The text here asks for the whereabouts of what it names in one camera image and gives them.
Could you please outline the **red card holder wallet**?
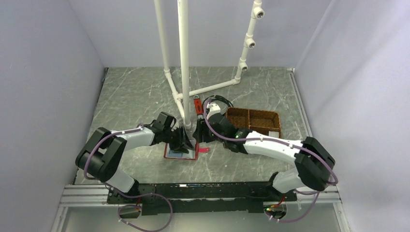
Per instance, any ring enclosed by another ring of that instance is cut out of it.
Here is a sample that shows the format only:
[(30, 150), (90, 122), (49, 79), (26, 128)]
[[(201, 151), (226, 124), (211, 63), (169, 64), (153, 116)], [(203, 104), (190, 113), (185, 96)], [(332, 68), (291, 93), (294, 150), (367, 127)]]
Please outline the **red card holder wallet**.
[(168, 144), (165, 144), (165, 151), (163, 157), (165, 159), (175, 160), (197, 160), (200, 153), (207, 153), (210, 151), (209, 147), (201, 147), (195, 143), (194, 150), (188, 150), (188, 153), (172, 151)]

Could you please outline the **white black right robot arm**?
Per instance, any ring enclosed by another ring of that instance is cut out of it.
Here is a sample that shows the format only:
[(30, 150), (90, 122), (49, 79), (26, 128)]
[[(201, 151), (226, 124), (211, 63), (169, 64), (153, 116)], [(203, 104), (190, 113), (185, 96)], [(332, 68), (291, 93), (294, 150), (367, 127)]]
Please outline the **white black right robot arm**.
[(334, 158), (313, 137), (303, 141), (270, 137), (251, 129), (236, 128), (220, 113), (200, 117), (193, 136), (199, 143), (219, 141), (235, 153), (262, 155), (290, 164), (291, 169), (273, 173), (268, 181), (266, 194), (273, 201), (297, 188), (321, 192), (338, 183), (333, 171)]

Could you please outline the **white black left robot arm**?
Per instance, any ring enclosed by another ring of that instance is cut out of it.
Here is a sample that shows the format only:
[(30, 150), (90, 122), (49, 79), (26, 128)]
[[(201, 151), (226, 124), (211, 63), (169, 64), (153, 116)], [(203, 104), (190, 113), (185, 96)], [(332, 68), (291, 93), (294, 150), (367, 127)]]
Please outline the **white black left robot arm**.
[(139, 182), (122, 171), (119, 163), (125, 151), (143, 146), (165, 143), (170, 151), (195, 154), (195, 146), (183, 127), (172, 128), (171, 123), (153, 120), (129, 130), (98, 128), (75, 159), (85, 179), (98, 180), (117, 191), (127, 203), (139, 196)]

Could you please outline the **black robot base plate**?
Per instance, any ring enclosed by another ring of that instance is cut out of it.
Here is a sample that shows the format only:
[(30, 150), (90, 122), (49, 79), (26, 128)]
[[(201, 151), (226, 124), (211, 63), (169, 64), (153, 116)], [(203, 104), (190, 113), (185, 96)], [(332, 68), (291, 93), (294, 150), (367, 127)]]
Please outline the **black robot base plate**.
[(201, 213), (246, 211), (263, 213), (270, 203), (295, 202), (290, 190), (280, 193), (267, 181), (214, 183), (150, 183), (139, 184), (139, 195), (120, 195), (109, 190), (108, 204), (139, 204), (142, 215), (162, 213)]

